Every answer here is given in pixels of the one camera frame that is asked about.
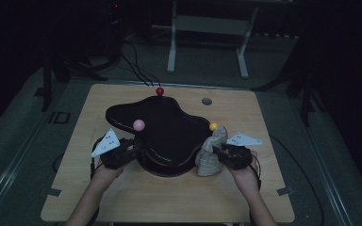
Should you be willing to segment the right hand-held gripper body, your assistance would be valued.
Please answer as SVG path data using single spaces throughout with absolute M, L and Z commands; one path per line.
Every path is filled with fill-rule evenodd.
M 228 138 L 220 147 L 220 161 L 232 170 L 242 170 L 253 163 L 250 146 L 262 145 L 263 141 L 243 133 Z

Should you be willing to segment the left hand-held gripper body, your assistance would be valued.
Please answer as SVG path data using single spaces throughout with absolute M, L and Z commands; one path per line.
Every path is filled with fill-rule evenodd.
M 106 168 L 117 170 L 136 159 L 132 156 L 136 148 L 132 147 L 132 138 L 118 138 L 114 130 L 109 129 L 93 145 L 90 168 L 96 170 L 103 163 Z

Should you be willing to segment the beige fluffy towel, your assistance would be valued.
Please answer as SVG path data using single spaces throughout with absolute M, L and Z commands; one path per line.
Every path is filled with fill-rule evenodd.
M 211 176 L 222 171 L 224 164 L 219 161 L 218 156 L 214 153 L 214 148 L 220 148 L 227 139 L 227 130 L 223 126 L 216 128 L 206 139 L 195 157 L 199 176 Z

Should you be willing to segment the black wavy tray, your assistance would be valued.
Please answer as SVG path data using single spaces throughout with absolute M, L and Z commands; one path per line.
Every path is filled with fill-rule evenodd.
M 188 162 L 212 135 L 207 119 L 184 112 L 174 98 L 166 96 L 113 105 L 107 109 L 106 119 L 112 126 L 139 137 L 147 153 L 164 166 Z M 143 131 L 133 129 L 135 120 L 145 122 Z

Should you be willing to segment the person's right hand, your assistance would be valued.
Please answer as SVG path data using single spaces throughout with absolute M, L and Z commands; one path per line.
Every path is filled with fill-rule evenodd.
M 251 151 L 251 155 L 253 161 L 245 169 L 235 170 L 228 168 L 239 190 L 259 189 L 257 152 Z

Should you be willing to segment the person's left hand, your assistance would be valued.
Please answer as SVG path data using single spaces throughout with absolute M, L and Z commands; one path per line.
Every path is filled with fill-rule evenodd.
M 90 184 L 95 191 L 105 192 L 123 171 L 124 167 L 119 169 L 108 169 L 101 163 L 94 171 Z

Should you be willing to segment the black tripod stand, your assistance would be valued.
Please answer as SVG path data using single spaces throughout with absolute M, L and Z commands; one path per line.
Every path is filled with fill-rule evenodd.
M 266 91 L 289 81 L 286 94 L 289 98 L 302 95 L 300 117 L 305 126 L 309 125 L 308 113 L 313 110 L 311 96 L 314 77 L 321 65 L 321 51 L 316 40 L 307 32 L 297 40 L 278 77 L 252 91 Z

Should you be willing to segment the black metal stand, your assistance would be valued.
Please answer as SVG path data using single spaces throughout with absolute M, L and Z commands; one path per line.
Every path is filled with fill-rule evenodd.
M 82 75 L 97 81 L 107 81 L 107 78 L 97 72 L 114 66 L 118 61 L 117 56 L 110 57 L 106 62 L 91 66 L 88 57 L 83 62 L 80 58 L 70 56 L 58 51 L 46 51 L 42 60 L 42 86 L 37 88 L 35 95 L 43 98 L 41 111 L 45 112 L 52 103 L 52 73 L 55 74 L 59 83 L 68 83 L 70 74 L 67 68 L 73 68 Z

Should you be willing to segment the white metal stand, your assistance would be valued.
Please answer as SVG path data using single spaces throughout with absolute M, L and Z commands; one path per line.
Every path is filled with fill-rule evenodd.
M 242 79 L 249 77 L 248 66 L 245 60 L 245 51 L 252 36 L 255 19 L 258 13 L 258 7 L 253 7 L 250 12 L 250 18 L 239 20 L 218 17 L 194 16 L 180 14 L 178 6 L 181 0 L 172 1 L 171 18 L 171 43 L 168 55 L 167 72 L 173 73 L 175 70 L 178 31 L 220 34 L 243 37 L 241 45 L 236 49 L 236 56 L 239 65 L 239 73 Z

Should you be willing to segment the dark device with red light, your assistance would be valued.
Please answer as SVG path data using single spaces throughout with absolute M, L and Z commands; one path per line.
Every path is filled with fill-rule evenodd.
M 123 25 L 123 1 L 106 0 L 109 26 L 113 31 L 119 31 Z

